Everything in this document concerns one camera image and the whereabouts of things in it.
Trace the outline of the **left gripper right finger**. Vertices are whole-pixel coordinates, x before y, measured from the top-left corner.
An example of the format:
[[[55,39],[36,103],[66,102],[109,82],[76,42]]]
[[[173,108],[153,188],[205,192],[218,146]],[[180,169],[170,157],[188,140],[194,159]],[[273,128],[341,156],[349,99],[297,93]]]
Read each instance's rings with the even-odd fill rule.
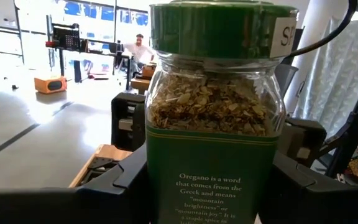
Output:
[[[258,215],[262,223],[358,223],[358,186],[277,152]]]

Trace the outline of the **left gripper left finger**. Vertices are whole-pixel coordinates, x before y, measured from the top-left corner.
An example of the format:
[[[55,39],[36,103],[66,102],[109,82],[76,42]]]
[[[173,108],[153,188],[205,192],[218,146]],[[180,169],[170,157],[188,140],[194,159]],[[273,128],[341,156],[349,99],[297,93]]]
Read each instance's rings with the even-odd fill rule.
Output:
[[[150,222],[146,147],[80,187],[0,189],[0,223]]]

